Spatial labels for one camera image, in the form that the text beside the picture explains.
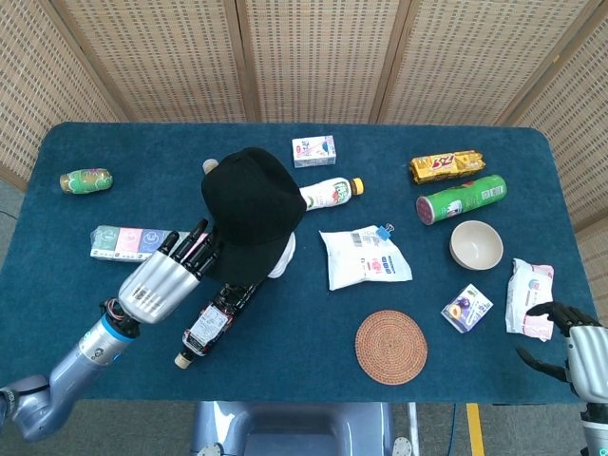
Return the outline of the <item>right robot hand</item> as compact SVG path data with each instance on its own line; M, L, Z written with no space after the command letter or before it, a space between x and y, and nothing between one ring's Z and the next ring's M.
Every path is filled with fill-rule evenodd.
M578 308L557 301L537 304L527 316L545 315L564 336L566 362L551 365L517 347L521 360L531 369L570 385L587 404L607 405L607 328Z

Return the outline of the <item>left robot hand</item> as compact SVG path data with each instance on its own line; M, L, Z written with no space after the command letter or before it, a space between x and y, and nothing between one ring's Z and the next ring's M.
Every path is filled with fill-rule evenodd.
M157 324L198 287L221 251L218 236L206 231L208 224L201 219L185 237L170 232L124 281L117 300L128 318Z

